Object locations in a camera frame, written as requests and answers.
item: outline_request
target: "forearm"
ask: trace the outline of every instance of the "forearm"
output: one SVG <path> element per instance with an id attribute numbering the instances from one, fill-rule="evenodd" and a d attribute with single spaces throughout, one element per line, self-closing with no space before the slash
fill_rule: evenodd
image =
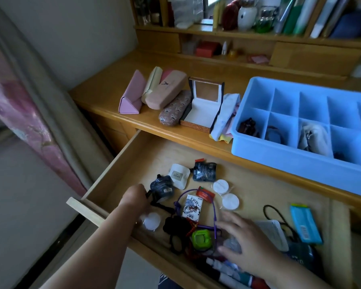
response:
<path id="1" fill-rule="evenodd" d="M 281 264 L 274 275 L 275 286 L 278 289 L 331 289 L 326 282 L 307 270 L 298 262 L 290 259 Z"/>
<path id="2" fill-rule="evenodd" d="M 119 205 L 42 289 L 114 289 L 138 217 L 134 207 Z"/>

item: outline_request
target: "open wooden drawer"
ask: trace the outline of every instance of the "open wooden drawer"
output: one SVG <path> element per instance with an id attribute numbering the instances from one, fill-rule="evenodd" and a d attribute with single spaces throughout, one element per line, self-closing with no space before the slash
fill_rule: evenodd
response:
<path id="1" fill-rule="evenodd" d="M 253 220 L 264 220 L 262 208 L 273 205 L 293 225 L 289 205 L 307 204 L 322 232 L 324 245 L 319 247 L 325 274 L 334 288 L 352 287 L 351 240 L 349 209 L 343 203 L 322 195 L 301 189 L 271 177 L 254 173 L 227 161 L 206 155 L 194 149 L 179 145 L 164 138 L 138 131 L 112 161 L 81 201 L 70 198 L 67 203 L 95 223 L 101 225 L 108 214 L 117 207 L 125 190 L 137 183 L 144 184 L 148 190 L 157 174 L 168 174 L 171 165 L 178 163 L 192 168 L 194 160 L 206 158 L 216 162 L 217 178 L 223 178 L 233 186 L 232 192 L 240 199 L 237 213 Z M 203 187 L 212 190 L 211 183 L 197 183 L 189 178 L 187 189 Z M 176 190 L 173 199 L 162 204 L 173 207 L 180 191 Z M 215 197 L 217 218 L 220 218 L 220 196 Z M 219 283 L 198 271 L 184 256 L 176 256 L 169 250 L 169 236 L 162 230 L 164 220 L 169 216 L 165 211 L 152 207 L 162 217 L 161 226 L 155 232 L 136 227 L 130 239 L 129 247 L 157 267 L 169 278 L 185 289 L 224 288 Z M 270 217 L 278 219 L 270 210 Z M 212 205 L 202 205 L 200 223 L 213 224 Z"/>

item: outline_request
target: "hand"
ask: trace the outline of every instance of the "hand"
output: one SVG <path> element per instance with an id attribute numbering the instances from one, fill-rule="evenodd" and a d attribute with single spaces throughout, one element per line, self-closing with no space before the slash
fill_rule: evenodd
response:
<path id="1" fill-rule="evenodd" d="M 146 212 L 150 202 L 146 198 L 146 189 L 140 184 L 130 186 L 124 193 L 120 200 L 120 205 L 127 205 L 132 208 L 132 211 L 136 212 L 137 217 Z"/>
<path id="2" fill-rule="evenodd" d="M 273 281 L 288 259 L 253 221 L 231 212 L 222 212 L 222 214 L 225 222 L 216 222 L 217 227 L 235 236 L 241 245 L 242 253 L 235 253 L 223 246 L 218 247 L 218 251 L 245 272 Z"/>

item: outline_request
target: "white ceramic jar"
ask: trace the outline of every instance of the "white ceramic jar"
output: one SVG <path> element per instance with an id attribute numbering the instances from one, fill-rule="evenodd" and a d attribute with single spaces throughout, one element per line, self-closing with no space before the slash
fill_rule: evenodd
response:
<path id="1" fill-rule="evenodd" d="M 242 7 L 238 12 L 238 30 L 246 31 L 254 25 L 257 16 L 256 7 Z"/>

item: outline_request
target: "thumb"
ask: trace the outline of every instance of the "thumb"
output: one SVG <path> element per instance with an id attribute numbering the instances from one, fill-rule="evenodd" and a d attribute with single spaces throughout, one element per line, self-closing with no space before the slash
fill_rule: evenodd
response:
<path id="1" fill-rule="evenodd" d="M 238 264 L 238 261 L 240 260 L 240 254 L 232 251 L 228 247 L 220 246 L 218 247 L 218 251 L 222 256 L 227 258 L 230 262 Z"/>

